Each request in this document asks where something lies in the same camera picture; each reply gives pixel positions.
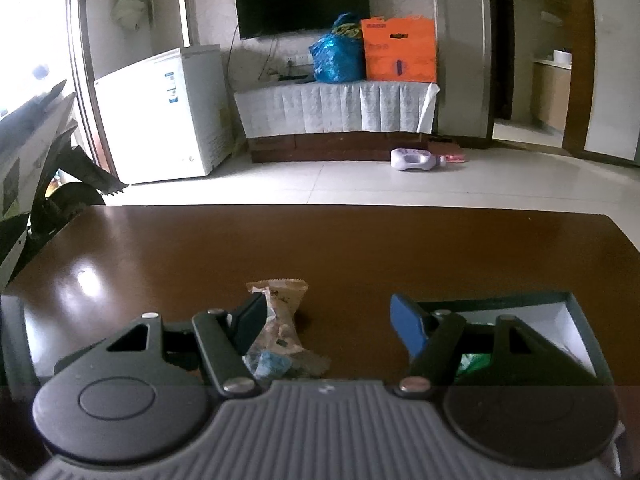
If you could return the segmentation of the white cloth covered tv cabinet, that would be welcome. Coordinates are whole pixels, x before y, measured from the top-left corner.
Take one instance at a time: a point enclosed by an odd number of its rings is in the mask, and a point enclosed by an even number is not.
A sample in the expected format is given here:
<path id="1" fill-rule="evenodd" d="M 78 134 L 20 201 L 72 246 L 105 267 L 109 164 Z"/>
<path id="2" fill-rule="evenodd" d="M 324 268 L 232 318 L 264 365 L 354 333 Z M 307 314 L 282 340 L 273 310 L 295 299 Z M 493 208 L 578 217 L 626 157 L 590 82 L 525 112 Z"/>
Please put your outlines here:
<path id="1" fill-rule="evenodd" d="M 236 92 L 253 162 L 381 160 L 433 132 L 439 86 L 425 82 L 270 84 Z"/>

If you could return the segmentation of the wooden kitchen cabinet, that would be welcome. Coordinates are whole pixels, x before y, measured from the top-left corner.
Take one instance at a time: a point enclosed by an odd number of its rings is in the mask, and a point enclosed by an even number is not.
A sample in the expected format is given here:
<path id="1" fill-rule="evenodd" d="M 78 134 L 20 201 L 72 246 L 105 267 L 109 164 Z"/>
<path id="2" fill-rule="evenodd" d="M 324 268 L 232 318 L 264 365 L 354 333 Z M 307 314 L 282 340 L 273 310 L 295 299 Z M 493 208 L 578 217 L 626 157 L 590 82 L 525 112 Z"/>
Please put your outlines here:
<path id="1" fill-rule="evenodd" d="M 547 60 L 533 62 L 532 96 L 530 114 L 546 127 L 563 133 L 570 102 L 569 65 Z"/>

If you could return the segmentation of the purple white bottle on floor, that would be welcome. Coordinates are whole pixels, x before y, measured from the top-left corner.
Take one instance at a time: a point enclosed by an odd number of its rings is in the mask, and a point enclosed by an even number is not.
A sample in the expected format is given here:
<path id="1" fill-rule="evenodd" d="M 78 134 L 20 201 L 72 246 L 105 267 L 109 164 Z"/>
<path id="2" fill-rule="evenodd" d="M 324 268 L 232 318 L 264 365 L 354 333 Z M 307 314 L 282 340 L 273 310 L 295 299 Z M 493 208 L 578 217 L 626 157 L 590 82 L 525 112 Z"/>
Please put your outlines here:
<path id="1" fill-rule="evenodd" d="M 445 165 L 444 156 L 434 155 L 427 150 L 394 148 L 390 151 L 390 166 L 398 171 L 431 171 Z"/>

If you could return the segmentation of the parked scooter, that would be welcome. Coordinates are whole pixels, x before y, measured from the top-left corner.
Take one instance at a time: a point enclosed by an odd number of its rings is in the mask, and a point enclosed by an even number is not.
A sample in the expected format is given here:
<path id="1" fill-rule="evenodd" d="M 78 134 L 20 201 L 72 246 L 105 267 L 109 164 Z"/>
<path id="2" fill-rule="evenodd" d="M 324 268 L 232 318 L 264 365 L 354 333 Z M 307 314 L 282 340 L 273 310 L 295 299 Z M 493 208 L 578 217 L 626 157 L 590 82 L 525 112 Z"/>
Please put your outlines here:
<path id="1" fill-rule="evenodd" d="M 60 82 L 1 119 L 1 286 L 81 211 L 126 183 L 72 143 L 75 95 Z"/>

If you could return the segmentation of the white pot on counter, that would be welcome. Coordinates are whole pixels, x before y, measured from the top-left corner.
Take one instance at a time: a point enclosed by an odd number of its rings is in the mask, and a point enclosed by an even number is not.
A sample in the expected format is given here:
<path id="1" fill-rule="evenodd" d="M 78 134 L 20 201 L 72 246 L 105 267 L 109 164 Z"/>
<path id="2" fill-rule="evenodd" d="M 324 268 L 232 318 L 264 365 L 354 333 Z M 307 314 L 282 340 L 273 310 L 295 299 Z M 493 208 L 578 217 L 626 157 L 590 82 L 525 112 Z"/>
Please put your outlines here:
<path id="1" fill-rule="evenodd" d="M 565 50 L 554 50 L 552 52 L 552 61 L 561 65 L 572 65 L 572 54 Z"/>

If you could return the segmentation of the white chest freezer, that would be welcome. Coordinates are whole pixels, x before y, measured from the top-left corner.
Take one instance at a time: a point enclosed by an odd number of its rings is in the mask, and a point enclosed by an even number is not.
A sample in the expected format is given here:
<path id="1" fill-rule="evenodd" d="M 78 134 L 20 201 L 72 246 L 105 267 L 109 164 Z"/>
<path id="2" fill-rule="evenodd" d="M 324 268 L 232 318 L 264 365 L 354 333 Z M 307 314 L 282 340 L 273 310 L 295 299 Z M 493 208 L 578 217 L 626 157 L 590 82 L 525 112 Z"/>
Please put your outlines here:
<path id="1" fill-rule="evenodd" d="M 94 82 L 120 180 L 127 184 L 208 176 L 234 139 L 220 47 L 177 48 Z"/>

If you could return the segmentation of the brown paper snack packet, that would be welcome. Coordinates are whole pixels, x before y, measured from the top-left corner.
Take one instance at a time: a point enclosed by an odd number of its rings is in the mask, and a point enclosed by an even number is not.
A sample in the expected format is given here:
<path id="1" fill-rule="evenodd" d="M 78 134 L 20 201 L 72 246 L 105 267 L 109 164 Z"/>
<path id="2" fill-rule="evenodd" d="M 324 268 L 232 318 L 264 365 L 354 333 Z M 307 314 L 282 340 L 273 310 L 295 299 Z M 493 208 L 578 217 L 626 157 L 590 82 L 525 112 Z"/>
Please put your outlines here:
<path id="1" fill-rule="evenodd" d="M 296 352 L 302 348 L 294 316 L 308 290 L 308 284 L 299 278 L 272 278 L 246 284 L 249 292 L 259 292 L 267 303 L 267 317 L 262 331 L 255 340 L 261 349 L 279 348 Z"/>

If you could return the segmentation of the clear nut snack packet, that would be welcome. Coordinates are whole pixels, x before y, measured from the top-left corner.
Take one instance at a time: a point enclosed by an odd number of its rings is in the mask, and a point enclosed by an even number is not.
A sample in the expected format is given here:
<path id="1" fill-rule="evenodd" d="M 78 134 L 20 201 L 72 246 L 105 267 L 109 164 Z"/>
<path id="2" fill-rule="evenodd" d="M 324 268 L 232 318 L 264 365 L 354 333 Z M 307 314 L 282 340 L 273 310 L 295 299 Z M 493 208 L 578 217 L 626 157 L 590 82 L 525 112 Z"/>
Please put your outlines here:
<path id="1" fill-rule="evenodd" d="M 330 367 L 328 358 L 302 346 L 291 324 L 278 322 L 265 325 L 243 362 L 263 385 L 278 379 L 318 378 Z"/>

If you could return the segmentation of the blue plastic bag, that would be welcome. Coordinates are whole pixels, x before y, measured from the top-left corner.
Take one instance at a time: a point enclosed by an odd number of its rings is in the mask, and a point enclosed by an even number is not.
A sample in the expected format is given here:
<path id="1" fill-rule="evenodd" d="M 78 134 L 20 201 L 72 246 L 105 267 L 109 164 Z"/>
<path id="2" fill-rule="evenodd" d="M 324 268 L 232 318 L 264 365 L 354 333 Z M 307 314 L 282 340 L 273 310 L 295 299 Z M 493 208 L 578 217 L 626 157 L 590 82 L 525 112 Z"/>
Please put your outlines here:
<path id="1" fill-rule="evenodd" d="M 331 30 L 309 47 L 314 79 L 324 84 L 344 84 L 367 77 L 360 19 L 343 13 Z"/>

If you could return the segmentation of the grey cardboard box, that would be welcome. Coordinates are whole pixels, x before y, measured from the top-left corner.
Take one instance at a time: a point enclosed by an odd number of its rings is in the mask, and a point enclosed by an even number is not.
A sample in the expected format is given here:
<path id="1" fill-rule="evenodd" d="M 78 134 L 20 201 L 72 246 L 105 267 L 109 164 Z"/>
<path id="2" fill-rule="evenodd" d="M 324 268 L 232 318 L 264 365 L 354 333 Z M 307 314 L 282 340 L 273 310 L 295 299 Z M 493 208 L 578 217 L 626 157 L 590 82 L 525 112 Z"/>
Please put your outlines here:
<path id="1" fill-rule="evenodd" d="M 614 380 L 596 335 L 570 292 L 530 292 L 510 296 L 450 301 L 419 301 L 427 312 L 448 310 L 468 322 L 492 324 L 499 315 L 520 318 L 608 385 Z"/>

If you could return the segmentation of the orange cardboard box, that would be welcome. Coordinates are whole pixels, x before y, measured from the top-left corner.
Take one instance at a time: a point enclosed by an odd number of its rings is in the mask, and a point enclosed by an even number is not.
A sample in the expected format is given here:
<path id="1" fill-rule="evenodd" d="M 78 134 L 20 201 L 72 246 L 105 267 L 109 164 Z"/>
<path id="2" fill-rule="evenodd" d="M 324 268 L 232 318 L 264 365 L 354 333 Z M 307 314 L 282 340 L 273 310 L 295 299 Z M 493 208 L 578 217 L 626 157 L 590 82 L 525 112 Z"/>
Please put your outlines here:
<path id="1" fill-rule="evenodd" d="M 367 80 L 436 82 L 435 21 L 424 16 L 361 21 Z"/>

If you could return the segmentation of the green snack bag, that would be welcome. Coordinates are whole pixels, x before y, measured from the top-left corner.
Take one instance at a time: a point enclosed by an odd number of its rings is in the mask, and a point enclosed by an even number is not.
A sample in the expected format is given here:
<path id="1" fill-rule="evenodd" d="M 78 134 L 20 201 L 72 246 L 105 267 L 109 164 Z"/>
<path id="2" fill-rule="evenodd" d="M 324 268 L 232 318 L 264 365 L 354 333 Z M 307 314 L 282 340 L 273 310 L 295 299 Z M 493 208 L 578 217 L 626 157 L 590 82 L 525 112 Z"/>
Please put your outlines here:
<path id="1" fill-rule="evenodd" d="M 491 355 L 488 353 L 467 353 L 461 357 L 457 370 L 457 380 L 484 370 L 490 365 Z"/>

